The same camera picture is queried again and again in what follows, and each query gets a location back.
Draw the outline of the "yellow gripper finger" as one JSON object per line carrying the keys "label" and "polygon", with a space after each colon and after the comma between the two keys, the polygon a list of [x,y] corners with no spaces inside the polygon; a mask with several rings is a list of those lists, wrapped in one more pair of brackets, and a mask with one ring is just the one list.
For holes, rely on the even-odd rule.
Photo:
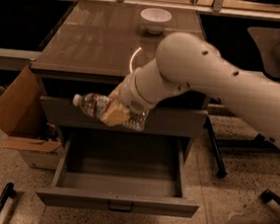
{"label": "yellow gripper finger", "polygon": [[116,86],[114,90],[108,95],[111,100],[115,100],[119,96],[119,90],[121,89],[121,84]]}
{"label": "yellow gripper finger", "polygon": [[125,108],[119,100],[112,100],[105,112],[101,115],[100,121],[108,126],[116,126],[123,124],[130,119],[130,110]]}

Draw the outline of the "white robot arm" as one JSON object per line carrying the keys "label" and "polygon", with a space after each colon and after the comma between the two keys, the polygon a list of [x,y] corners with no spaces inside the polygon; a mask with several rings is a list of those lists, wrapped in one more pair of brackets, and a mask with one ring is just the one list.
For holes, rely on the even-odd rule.
{"label": "white robot arm", "polygon": [[125,77],[101,121],[122,124],[190,90],[218,100],[280,149],[280,84],[235,67],[213,45],[186,33],[162,39],[155,58]]}

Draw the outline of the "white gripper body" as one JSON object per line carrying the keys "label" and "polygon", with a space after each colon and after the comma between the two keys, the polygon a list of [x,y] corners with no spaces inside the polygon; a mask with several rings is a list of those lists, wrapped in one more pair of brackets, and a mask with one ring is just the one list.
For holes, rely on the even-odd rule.
{"label": "white gripper body", "polygon": [[142,113],[151,110],[154,105],[140,95],[135,82],[135,73],[126,76],[120,85],[118,99],[131,112]]}

